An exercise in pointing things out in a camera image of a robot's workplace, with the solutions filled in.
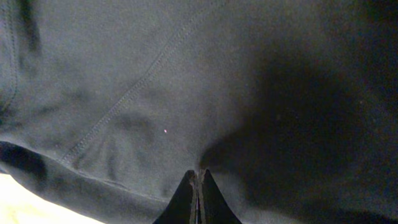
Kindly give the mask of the black leggings with red waistband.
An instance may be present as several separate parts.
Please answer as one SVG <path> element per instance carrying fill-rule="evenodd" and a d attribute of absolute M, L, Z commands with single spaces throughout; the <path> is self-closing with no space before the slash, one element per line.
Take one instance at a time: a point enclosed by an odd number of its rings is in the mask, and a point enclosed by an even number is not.
<path fill-rule="evenodd" d="M 202 169 L 243 223 L 396 223 L 397 2 L 2 0 L 1 169 L 104 223 Z"/>

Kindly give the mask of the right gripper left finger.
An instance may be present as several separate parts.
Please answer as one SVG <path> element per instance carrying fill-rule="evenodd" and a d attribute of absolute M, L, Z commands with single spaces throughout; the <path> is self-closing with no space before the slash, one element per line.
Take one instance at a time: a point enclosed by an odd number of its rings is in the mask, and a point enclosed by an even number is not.
<path fill-rule="evenodd" d="M 194 170 L 188 170 L 154 224 L 196 224 L 196 221 L 197 175 Z"/>

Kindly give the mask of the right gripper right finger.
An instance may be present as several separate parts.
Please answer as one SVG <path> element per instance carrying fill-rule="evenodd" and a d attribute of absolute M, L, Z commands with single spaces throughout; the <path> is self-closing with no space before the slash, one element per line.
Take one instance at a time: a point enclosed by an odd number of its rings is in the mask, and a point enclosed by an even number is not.
<path fill-rule="evenodd" d="M 242 224 L 229 208 L 208 169 L 202 169 L 198 175 L 198 208 L 202 224 Z"/>

